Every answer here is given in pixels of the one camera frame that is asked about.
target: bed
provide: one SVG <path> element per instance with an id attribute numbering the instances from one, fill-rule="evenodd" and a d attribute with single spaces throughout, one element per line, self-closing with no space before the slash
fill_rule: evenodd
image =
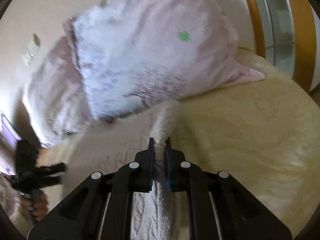
<path id="1" fill-rule="evenodd" d="M 10 44 L 12 48 L 10 52 L 4 48 L 8 56 L 2 63 L 16 70 L 19 66 L 22 68 L 16 55 L 24 51 L 32 34 L 36 33 L 41 39 L 41 49 L 31 68 L 24 67 L 24 78 L 16 80 L 21 84 L 63 34 L 61 22 L 99 2 L 27 1 L 13 0 L 0 21 L 1 28 L 7 30 L 2 33 L 7 43 L 1 46 Z M 183 100 L 182 116 L 171 135 L 172 146 L 183 151 L 189 161 L 205 171 L 228 170 L 296 237 L 320 203 L 320 171 L 317 169 L 320 164 L 317 154 L 320 110 L 291 77 L 262 58 L 265 56 L 264 33 L 256 0 L 217 1 L 240 35 L 238 60 L 266 73 L 267 78 L 263 82 Z M 308 90 L 311 84 L 309 68 L 305 72 L 297 69 L 295 80 Z M 10 112 L 10 106 L 4 106 L 4 112 Z M 43 149 L 40 165 L 64 161 L 69 166 L 63 187 L 46 190 L 50 208 L 92 172 L 114 172 L 131 161 L 134 154 L 146 146 L 158 111 L 155 107 L 113 124 L 97 122 L 85 134 L 75 135 L 54 148 Z M 183 203 L 177 212 L 183 217 Z M 187 221 L 181 219 L 175 223 L 175 233 L 184 239 Z"/>

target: silver rivet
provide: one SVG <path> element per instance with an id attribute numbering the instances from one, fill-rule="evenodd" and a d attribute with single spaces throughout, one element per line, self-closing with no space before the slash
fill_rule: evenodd
<path id="1" fill-rule="evenodd" d="M 190 168 L 191 166 L 190 162 L 182 162 L 180 165 L 182 168 Z"/>
<path id="2" fill-rule="evenodd" d="M 226 171 L 220 171 L 219 176 L 226 179 L 227 177 L 229 177 L 229 173 Z"/>
<path id="3" fill-rule="evenodd" d="M 139 167 L 139 163 L 132 162 L 132 163 L 129 164 L 129 167 L 130 167 L 131 169 L 136 169 L 136 168 Z"/>
<path id="4" fill-rule="evenodd" d="M 98 171 L 91 174 L 91 178 L 93 179 L 100 179 L 100 177 L 101 177 L 101 173 Z"/>

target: orange wood trim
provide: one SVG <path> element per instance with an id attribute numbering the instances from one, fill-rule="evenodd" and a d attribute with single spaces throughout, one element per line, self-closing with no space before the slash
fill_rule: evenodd
<path id="1" fill-rule="evenodd" d="M 262 22 L 260 18 L 259 7 L 256 0 L 247 0 L 250 17 L 253 25 L 254 38 L 256 42 L 257 55 L 266 57 L 266 50 L 264 47 L 264 34 Z"/>
<path id="2" fill-rule="evenodd" d="M 311 89 L 316 65 L 316 28 L 308 0 L 289 0 L 294 32 L 296 58 L 293 80 L 306 92 Z"/>

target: mattress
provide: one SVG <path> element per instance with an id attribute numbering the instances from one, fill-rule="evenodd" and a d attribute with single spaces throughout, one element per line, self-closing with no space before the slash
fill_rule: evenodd
<path id="1" fill-rule="evenodd" d="M 181 101 L 172 147 L 204 171 L 229 171 L 295 237 L 320 203 L 320 109 L 263 58 L 247 50 L 239 50 L 237 58 L 267 78 Z M 69 166 L 63 193 L 48 189 L 51 207 L 92 172 L 111 173 L 132 161 L 147 147 L 160 107 L 111 124 L 95 122 L 84 135 L 49 149 L 42 164 Z M 188 239 L 185 195 L 163 195 L 159 189 L 148 201 L 135 195 L 131 238 Z"/>

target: person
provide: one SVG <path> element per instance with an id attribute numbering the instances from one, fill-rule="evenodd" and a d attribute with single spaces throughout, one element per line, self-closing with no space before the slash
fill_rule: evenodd
<path id="1" fill-rule="evenodd" d="M 30 211 L 35 220 L 40 221 L 48 213 L 47 196 L 43 193 L 41 200 L 33 203 L 19 195 L 11 187 L 6 176 L 6 174 L 0 173 L 0 204 L 18 231 L 27 237 L 33 227 Z"/>

